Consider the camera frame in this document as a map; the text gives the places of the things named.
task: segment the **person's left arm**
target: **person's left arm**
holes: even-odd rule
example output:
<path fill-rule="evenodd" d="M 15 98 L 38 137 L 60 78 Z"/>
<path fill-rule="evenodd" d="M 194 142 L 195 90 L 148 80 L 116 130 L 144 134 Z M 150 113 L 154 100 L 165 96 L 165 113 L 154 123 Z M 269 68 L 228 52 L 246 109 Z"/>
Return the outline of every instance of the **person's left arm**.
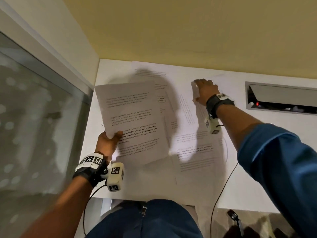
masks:
<path fill-rule="evenodd" d="M 112 139 L 107 138 L 105 132 L 99 135 L 95 153 L 105 156 L 107 164 L 121 136 L 122 131 L 117 132 Z M 37 219 L 21 238 L 73 238 L 92 190 L 93 185 L 89 180 L 76 176 L 53 207 Z"/>

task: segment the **person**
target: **person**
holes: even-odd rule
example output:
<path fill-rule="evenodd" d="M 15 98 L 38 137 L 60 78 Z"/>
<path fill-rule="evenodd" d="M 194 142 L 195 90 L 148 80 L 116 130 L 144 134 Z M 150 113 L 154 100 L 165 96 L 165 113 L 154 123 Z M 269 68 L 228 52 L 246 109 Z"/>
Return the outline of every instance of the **person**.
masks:
<path fill-rule="evenodd" d="M 195 80 L 199 88 L 197 102 L 207 106 L 225 126 L 237 153 L 239 164 L 259 182 L 289 224 L 302 237 L 317 234 L 317 153 L 299 137 L 273 124 L 264 124 L 224 101 L 211 80 Z M 122 131 L 108 139 L 99 135 L 95 153 L 109 163 Z M 81 215 L 100 178 L 93 171 L 76 175 L 57 202 L 22 235 L 33 237 L 74 237 Z M 87 237 L 183 237 L 202 234 L 189 212 L 170 200 L 126 203 L 97 224 Z"/>

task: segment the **person's left hand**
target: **person's left hand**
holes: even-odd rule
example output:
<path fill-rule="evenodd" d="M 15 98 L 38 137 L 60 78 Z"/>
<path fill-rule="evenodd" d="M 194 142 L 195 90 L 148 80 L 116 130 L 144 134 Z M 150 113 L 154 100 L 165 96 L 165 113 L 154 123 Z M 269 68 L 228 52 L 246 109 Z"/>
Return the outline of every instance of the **person's left hand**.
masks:
<path fill-rule="evenodd" d="M 114 134 L 112 139 L 109 139 L 106 135 L 106 132 L 102 132 L 98 136 L 98 141 L 96 145 L 95 153 L 99 153 L 107 157 L 107 164 L 111 161 L 111 156 L 116 150 L 118 141 L 121 139 L 123 131 L 118 131 Z"/>

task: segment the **rolled-up sleeve cuff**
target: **rolled-up sleeve cuff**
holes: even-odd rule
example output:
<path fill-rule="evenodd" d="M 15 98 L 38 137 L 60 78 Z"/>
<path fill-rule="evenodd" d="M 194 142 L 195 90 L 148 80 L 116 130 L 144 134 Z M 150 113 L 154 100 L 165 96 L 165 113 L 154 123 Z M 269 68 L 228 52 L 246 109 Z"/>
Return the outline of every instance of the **rolled-up sleeve cuff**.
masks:
<path fill-rule="evenodd" d="M 244 170 L 251 175 L 251 164 L 257 158 L 259 153 L 275 138 L 281 135 L 292 135 L 298 138 L 292 132 L 286 129 L 277 127 L 273 124 L 259 124 L 250 134 L 248 134 L 238 151 L 238 162 L 244 168 Z"/>

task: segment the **wristband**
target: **wristband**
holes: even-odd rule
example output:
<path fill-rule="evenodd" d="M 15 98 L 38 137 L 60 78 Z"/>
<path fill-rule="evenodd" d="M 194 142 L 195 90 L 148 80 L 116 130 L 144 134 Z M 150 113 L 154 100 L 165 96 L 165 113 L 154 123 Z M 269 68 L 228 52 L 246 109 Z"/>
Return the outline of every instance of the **wristband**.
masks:
<path fill-rule="evenodd" d="M 75 169 L 73 178 L 82 176 L 87 179 L 92 187 L 105 180 L 102 175 L 107 174 L 107 163 L 104 156 L 98 153 L 85 156 Z"/>
<path fill-rule="evenodd" d="M 206 102 L 206 109 L 210 118 L 218 118 L 216 113 L 217 108 L 222 104 L 235 105 L 234 101 L 225 94 L 215 94 L 208 99 Z"/>

